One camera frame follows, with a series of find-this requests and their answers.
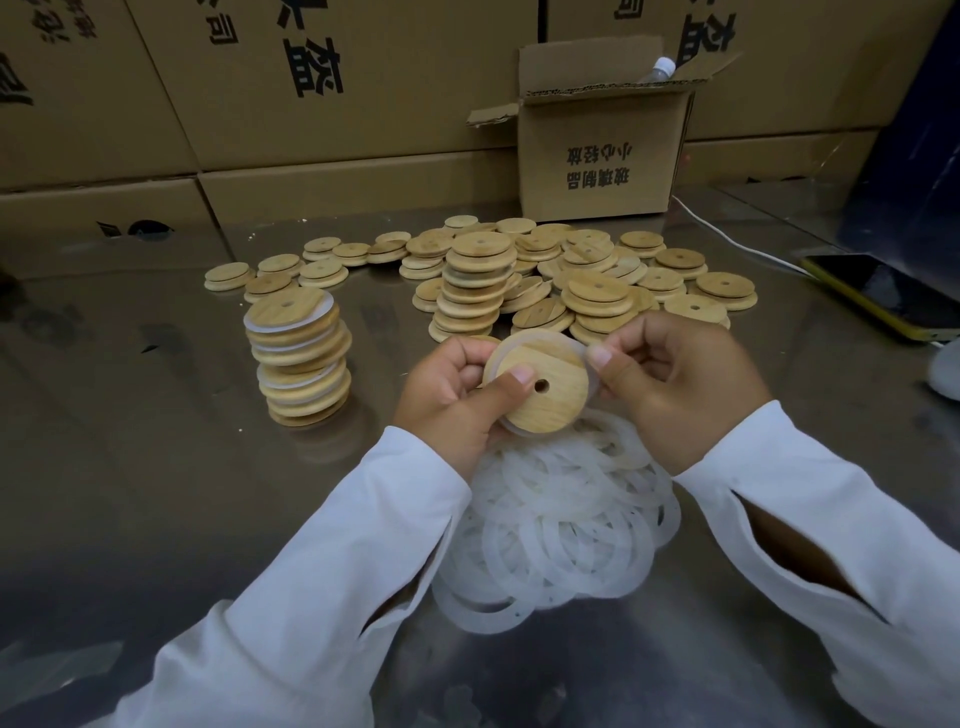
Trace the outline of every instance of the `white long-sleeve shirt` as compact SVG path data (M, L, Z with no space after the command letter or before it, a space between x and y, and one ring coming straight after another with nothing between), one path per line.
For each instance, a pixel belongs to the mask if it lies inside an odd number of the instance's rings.
M820 636L858 711L890 728L960 725L960 554L777 402L676 480L733 564ZM819 546L866 604L774 563L735 494ZM248 589L166 644L153 681L92 725L371 725L373 680L469 499L432 449L388 427ZM365 628L428 561L413 598Z

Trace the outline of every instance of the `white cable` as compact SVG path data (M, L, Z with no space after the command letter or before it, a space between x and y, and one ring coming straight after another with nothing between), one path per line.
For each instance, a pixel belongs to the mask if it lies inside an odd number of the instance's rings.
M746 245L742 245L741 243L736 242L736 240L734 240L733 238L731 238L731 237L730 237L729 235L727 235L725 232L723 232L722 230L720 230L719 228L717 228L717 227L716 227L715 225L713 225L712 223L707 222L706 220L704 220L704 218L702 218L700 215L698 215L698 214L697 214L696 212L694 212L692 209L690 209L689 207L687 207L687 206L684 204L684 201L681 200L679 197L677 197L676 195L673 195L672 197L673 197L674 200L677 201L677 204L680 205L680 207L682 207L684 210L686 210L686 214L688 214L690 217L692 217L694 220L696 220L698 223L700 223L700 224L703 225L704 227L710 228L712 231L716 232L718 235L720 235L720 237L722 237L722 238L723 238L724 240L726 240L728 243L730 243L731 245L733 245L735 248L739 248L741 251L744 251L745 253L751 253L751 254L753 254L753 255L759 255L760 257L765 257L767 260L772 260L773 262L777 263L778 265L782 265L784 268L789 268L791 271L796 271L797 273L800 273L800 274L802 274L802 275L804 275L804 276L807 276L808 278L813 278L813 276L811 276L807 271L805 271L805 270L804 270L803 268L801 268L799 265L794 265L793 263L790 263L790 262L788 262L788 261L786 261L786 260L783 260L783 259L781 259L781 258L778 258L778 257L776 257L775 255L770 255L769 253L765 253L765 252L763 252L763 251L754 250L753 248L748 248Z

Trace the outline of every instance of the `stack of wooden lids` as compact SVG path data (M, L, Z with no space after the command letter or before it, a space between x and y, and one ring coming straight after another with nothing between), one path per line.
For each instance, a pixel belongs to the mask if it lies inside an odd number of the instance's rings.
M320 288L277 291L250 307L244 326L274 421L312 425L346 403L352 337L330 294Z
M577 232L583 231L568 233L567 240L573 238ZM613 242L607 235L606 240L596 237L571 244L564 253L563 266L565 269L574 271L603 272L616 265L616 260L617 256L613 254Z
M235 291L243 288L254 278L247 263L225 263L211 268L204 274L204 288L208 291Z
M243 300L247 303L256 303L272 293L284 288L295 288L297 282L287 273L265 273L258 278L251 278L244 287Z
M265 257L257 263L257 275L262 276L265 273L285 273L291 278L300 272L303 267L303 261L299 255L293 253L282 253L280 255L271 255Z
M529 328L547 331L566 331L574 322L574 313L558 298L550 296L514 314L510 333L519 333Z
M500 313L517 313L524 308L529 308L549 296L550 291L549 280L544 280L540 276L521 278L516 285L504 291Z
M368 263L392 263L407 256L407 241L410 233L403 231L384 232L377 235L367 252Z
M757 301L754 283L734 273L704 273L690 285L690 293L721 303L728 311L746 310Z
M333 249L343 241L339 237L316 237L303 244L304 260L324 260L333 257Z
M367 265L367 254L370 246L367 243L341 243L333 249L333 254L348 268Z
M694 280L708 269L704 254L686 248L664 248L654 256L654 260L661 268L677 271L684 280Z
M684 277L677 271L659 266L651 266L647 269L637 285L650 291L659 303L686 293Z
M727 308L722 303L717 303L707 296L697 296L695 294L674 296L664 302L663 309L678 316L685 316L688 319L706 321L708 324L720 324L722 327L730 328Z
M444 285L444 279L425 280L414 292L414 308L427 313L433 313L437 310L437 298L440 296L441 286Z
M630 231L620 235L620 243L636 252L637 257L654 257L662 250L666 250L663 244L663 236L655 232Z
M347 279L349 271L340 258L331 255L325 260L314 260L300 268L300 285L304 288L329 288Z
M400 261L400 274L409 280L437 278L444 271L444 255L453 245L453 231L434 228L406 243L407 256Z
M453 334L489 334L505 292L519 282L519 274L514 273L513 239L495 231L457 235L445 260L444 283L430 322L430 335L443 341Z
M534 391L501 423L519 435L545 434L563 429L583 411L599 381L587 366L584 348L560 333L539 328L504 339L484 366L489 383L518 364L537 372Z
M576 313L570 333L582 344L603 341L641 310L656 305L652 295L639 299L631 286L593 271L571 274L561 300Z

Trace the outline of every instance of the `smartphone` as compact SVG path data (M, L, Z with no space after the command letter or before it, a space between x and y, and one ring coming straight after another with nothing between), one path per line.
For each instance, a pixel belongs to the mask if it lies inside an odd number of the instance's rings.
M960 303L872 255L810 255L800 264L909 339L960 336Z

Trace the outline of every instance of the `plastic bottle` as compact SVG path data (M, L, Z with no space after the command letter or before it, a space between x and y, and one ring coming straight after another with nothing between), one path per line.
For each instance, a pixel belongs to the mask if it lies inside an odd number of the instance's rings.
M669 81L676 70L677 64L672 59L663 56L657 59L657 62L654 63L654 69L639 82L641 84L662 84L664 81Z

